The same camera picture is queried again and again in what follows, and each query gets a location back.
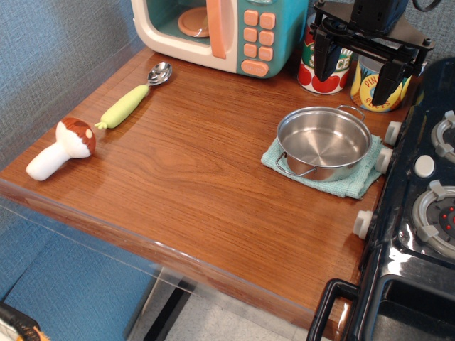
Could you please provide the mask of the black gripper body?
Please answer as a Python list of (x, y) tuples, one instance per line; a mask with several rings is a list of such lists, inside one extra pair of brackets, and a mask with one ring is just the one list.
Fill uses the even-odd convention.
[(337, 37), (341, 50), (382, 63), (401, 60), (418, 75), (435, 42), (406, 19), (407, 6), (407, 1), (315, 1), (310, 33), (315, 38), (322, 27)]

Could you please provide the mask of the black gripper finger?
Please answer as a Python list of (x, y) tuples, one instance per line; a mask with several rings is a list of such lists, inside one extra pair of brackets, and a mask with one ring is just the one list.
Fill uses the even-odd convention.
[(383, 63), (375, 60), (373, 63), (378, 76), (371, 104), (373, 106), (400, 106), (412, 77), (410, 66), (401, 60)]
[(326, 29), (319, 27), (314, 38), (314, 72), (324, 82), (336, 71), (341, 47), (337, 37)]

